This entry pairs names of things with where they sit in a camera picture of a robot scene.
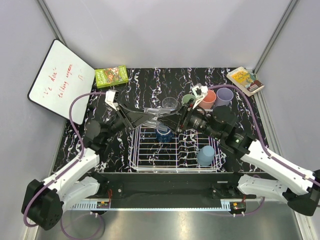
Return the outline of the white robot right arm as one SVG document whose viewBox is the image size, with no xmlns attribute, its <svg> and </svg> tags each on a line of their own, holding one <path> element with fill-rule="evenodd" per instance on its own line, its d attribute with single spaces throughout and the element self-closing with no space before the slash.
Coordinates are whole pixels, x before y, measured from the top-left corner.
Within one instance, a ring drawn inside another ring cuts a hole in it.
<svg viewBox="0 0 320 240">
<path fill-rule="evenodd" d="M 254 178 L 238 173 L 227 185 L 228 195 L 267 197 L 287 204 L 292 210 L 313 216 L 320 203 L 320 172 L 304 169 L 268 150 L 262 140 L 236 126 L 237 116 L 227 106 L 216 107 L 210 115 L 188 105 L 158 117 L 158 121 L 175 133 L 196 130 L 219 141 L 230 158 L 252 164 L 274 179 Z"/>
</svg>

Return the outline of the green plastic cup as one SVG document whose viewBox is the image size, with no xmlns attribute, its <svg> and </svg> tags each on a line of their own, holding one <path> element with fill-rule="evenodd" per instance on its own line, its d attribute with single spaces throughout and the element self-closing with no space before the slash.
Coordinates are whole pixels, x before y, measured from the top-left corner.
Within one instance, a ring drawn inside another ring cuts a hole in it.
<svg viewBox="0 0 320 240">
<path fill-rule="evenodd" d="M 190 103 L 191 105 L 194 105 L 196 101 L 196 97 L 192 94 L 186 94 L 182 97 L 181 103 L 184 106 L 187 103 Z"/>
</svg>

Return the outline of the clear glass tumbler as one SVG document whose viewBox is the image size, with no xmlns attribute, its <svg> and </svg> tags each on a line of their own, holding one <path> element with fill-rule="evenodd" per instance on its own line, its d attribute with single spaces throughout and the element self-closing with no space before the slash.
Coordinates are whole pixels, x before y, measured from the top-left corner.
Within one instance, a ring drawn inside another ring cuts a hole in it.
<svg viewBox="0 0 320 240">
<path fill-rule="evenodd" d="M 174 97 L 166 97 L 161 103 L 164 109 L 175 110 L 179 106 L 178 101 Z"/>
<path fill-rule="evenodd" d="M 158 131 L 167 131 L 168 127 L 158 121 L 158 118 L 164 115 L 168 115 L 172 111 L 174 111 L 173 108 L 145 108 L 144 112 L 153 115 L 153 118 L 146 121 L 142 125 L 145 127 L 156 129 Z"/>
</svg>

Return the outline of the pink plastic cup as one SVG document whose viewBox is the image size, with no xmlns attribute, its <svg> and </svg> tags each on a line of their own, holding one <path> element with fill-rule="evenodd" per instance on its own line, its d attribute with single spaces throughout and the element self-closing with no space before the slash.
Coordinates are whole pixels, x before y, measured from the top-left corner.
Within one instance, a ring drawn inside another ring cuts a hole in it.
<svg viewBox="0 0 320 240">
<path fill-rule="evenodd" d="M 199 107 L 209 110 L 213 107 L 215 101 L 217 99 L 217 95 L 213 90 L 208 90 L 206 97 L 199 103 Z"/>
</svg>

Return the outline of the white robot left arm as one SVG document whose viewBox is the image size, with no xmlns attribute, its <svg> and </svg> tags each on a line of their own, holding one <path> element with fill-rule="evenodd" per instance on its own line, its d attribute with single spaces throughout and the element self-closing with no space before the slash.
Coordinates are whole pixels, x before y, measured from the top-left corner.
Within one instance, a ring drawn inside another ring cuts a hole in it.
<svg viewBox="0 0 320 240">
<path fill-rule="evenodd" d="M 134 130 L 155 116 L 122 104 L 109 122 L 91 120 L 85 125 L 79 154 L 59 171 L 44 180 L 32 180 L 26 187 L 21 213 L 28 227 L 52 229 L 65 211 L 89 196 L 103 198 L 108 193 L 107 180 L 100 174 L 85 174 L 100 163 L 108 140 L 124 129 Z"/>
</svg>

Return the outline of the lilac plastic cup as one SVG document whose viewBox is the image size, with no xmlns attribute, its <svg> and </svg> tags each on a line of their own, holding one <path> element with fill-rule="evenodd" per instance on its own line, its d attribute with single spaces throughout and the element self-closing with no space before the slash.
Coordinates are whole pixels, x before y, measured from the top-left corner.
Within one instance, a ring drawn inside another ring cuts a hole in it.
<svg viewBox="0 0 320 240">
<path fill-rule="evenodd" d="M 215 100 L 215 106 L 227 106 L 230 104 L 230 102 L 234 98 L 234 93 L 232 90 L 222 87 L 216 91 L 216 100 Z"/>
</svg>

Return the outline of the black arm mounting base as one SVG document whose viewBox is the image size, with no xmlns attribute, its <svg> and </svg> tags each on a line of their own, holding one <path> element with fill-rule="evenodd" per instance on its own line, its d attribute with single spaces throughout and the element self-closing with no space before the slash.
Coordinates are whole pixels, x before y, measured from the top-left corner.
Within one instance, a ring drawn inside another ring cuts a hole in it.
<svg viewBox="0 0 320 240">
<path fill-rule="evenodd" d="M 200 209 L 221 207 L 221 200 L 242 198 L 236 189 L 242 173 L 89 173 L 112 191 L 113 209 Z"/>
</svg>

